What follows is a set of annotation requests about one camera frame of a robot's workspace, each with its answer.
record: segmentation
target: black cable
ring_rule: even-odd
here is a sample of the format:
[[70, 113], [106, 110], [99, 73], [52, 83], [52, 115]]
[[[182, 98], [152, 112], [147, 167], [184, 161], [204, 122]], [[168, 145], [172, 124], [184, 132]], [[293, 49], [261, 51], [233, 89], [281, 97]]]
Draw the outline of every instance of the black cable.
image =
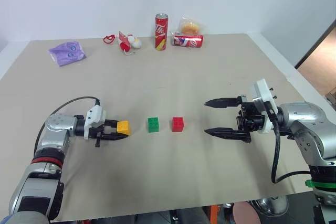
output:
[[[64, 103], [63, 105], [61, 105], [60, 107], [58, 107], [56, 110], [53, 111], [53, 113], [51, 113], [50, 115], [52, 114], [55, 114], [56, 112], [58, 112], [60, 109], [64, 108], [66, 105], [72, 103], [72, 102], [75, 102], [75, 101], [78, 101], [78, 100], [82, 100], [82, 99], [94, 99], [96, 101], [95, 105], [100, 105], [100, 101], [98, 98], [96, 97], [77, 97], [75, 99], [72, 99], [66, 103]], [[36, 137], [36, 141], [35, 141], [35, 147], [34, 147], [34, 154], [36, 152], [36, 149], [37, 149], [37, 145], [38, 145], [38, 141], [40, 140], [40, 137], [41, 137], [41, 134], [42, 134], [42, 131], [44, 129], [44, 126], [45, 124], [43, 123], [41, 128], [40, 128], [40, 131], [38, 132], [37, 134], [37, 137]]]
[[272, 124], [274, 126], [273, 130], [275, 133], [275, 150], [274, 150], [274, 158], [273, 158], [273, 165], [272, 165], [272, 173], [271, 173], [271, 180], [274, 184], [282, 181], [285, 178], [288, 178], [292, 175], [298, 175], [298, 174], [310, 174], [309, 171], [306, 170], [299, 170], [297, 172], [291, 172], [284, 174], [276, 179], [276, 173], [277, 173], [277, 167], [278, 167], [278, 161], [279, 161], [279, 154], [280, 154], [280, 129], [279, 124], [276, 119], [272, 120]]

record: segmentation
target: robotic arm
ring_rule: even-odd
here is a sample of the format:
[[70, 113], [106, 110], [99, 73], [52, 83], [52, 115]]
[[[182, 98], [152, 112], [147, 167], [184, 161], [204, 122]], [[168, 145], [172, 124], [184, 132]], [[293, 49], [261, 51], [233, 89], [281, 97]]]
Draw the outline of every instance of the robotic arm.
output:
[[[58, 216], [64, 189], [60, 179], [69, 148], [69, 138], [95, 138], [96, 147], [99, 147], [100, 140], [119, 140], [130, 135], [129, 128], [124, 128], [125, 123], [128, 127], [128, 122], [106, 120], [105, 116], [105, 111], [96, 99], [96, 105], [88, 111], [85, 119], [82, 115], [53, 113], [46, 120], [46, 133], [40, 140], [37, 139], [33, 160], [26, 168], [10, 200], [11, 217], [6, 224], [45, 224]], [[117, 130], [105, 133], [105, 126]]]
[[[224, 139], [251, 142], [251, 131], [268, 133], [272, 127], [276, 133], [276, 151], [272, 167], [272, 182], [277, 183], [292, 175], [310, 174], [306, 181], [322, 206], [336, 206], [336, 125], [331, 123], [324, 111], [308, 102], [286, 103], [276, 107], [266, 81], [252, 86], [253, 101], [247, 102], [244, 95], [237, 98], [220, 98], [206, 102], [213, 108], [241, 105], [237, 116], [238, 130], [213, 128], [206, 133]], [[295, 140], [309, 166], [309, 172], [299, 171], [275, 179], [280, 151], [280, 135]]]

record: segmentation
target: purple cloth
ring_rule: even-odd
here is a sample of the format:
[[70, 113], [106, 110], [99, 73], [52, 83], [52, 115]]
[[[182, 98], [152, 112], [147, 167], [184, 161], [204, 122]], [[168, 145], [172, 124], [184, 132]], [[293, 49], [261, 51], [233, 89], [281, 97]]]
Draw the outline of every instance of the purple cloth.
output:
[[76, 41], [60, 44], [55, 48], [49, 49], [49, 52], [60, 66], [73, 63], [86, 57], [80, 43]]

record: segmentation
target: table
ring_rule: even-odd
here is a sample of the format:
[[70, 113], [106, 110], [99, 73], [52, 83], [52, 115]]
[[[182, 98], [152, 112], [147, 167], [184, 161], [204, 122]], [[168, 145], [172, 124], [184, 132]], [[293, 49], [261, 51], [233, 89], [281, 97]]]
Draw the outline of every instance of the table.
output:
[[[249, 95], [265, 78], [277, 104], [303, 100], [286, 77], [245, 34], [205, 36], [202, 48], [168, 45], [156, 51], [153, 38], [124, 55], [117, 43], [78, 40], [85, 60], [58, 67], [47, 50], [65, 40], [32, 41], [0, 81], [3, 172], [0, 215], [33, 156], [40, 125], [64, 102], [82, 95], [99, 97], [108, 119], [129, 120], [132, 135], [116, 142], [78, 137], [63, 168], [64, 199], [56, 220], [120, 216], [222, 204], [300, 193], [308, 175], [270, 181], [273, 133], [252, 133], [253, 141], [222, 140], [203, 132], [237, 127], [238, 108], [213, 109], [205, 101]], [[91, 101], [62, 113], [85, 114]], [[148, 133], [148, 117], [158, 116], [160, 131]], [[182, 133], [171, 132], [173, 116], [183, 116]], [[281, 142], [278, 176], [306, 170], [294, 141]]]

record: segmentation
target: lego brick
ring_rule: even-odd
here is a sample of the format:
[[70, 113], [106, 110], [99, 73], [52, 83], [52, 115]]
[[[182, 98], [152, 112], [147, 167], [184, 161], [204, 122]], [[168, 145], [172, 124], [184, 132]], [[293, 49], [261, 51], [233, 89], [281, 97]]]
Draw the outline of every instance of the lego brick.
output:
[[148, 118], [148, 132], [158, 132], [158, 131], [159, 131], [159, 119]]
[[119, 121], [117, 123], [117, 132], [125, 135], [131, 135], [131, 128], [128, 121]]
[[184, 127], [183, 118], [174, 117], [172, 121], [172, 131], [181, 132], [183, 131], [183, 127]]

